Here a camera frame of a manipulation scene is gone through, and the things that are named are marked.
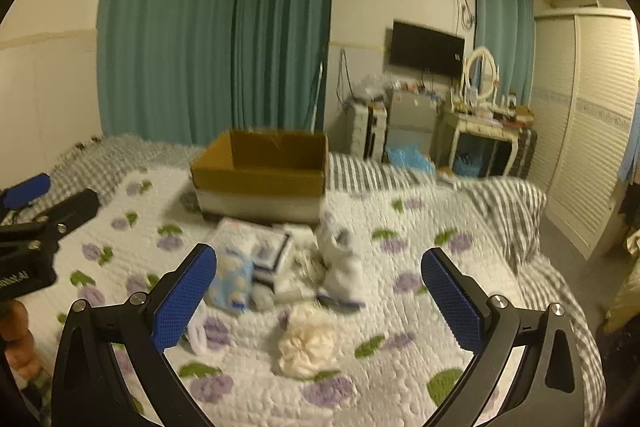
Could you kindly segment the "person's left hand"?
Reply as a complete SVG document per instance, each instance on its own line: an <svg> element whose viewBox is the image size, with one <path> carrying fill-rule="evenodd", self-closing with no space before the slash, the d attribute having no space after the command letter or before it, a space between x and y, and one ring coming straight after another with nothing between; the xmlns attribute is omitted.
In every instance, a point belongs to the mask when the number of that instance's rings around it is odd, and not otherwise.
<svg viewBox="0 0 640 427"><path fill-rule="evenodd" d="M9 311L1 317L1 338L6 343L4 353L11 369L26 381L35 378L41 364L23 303L16 300L10 302Z"/></svg>

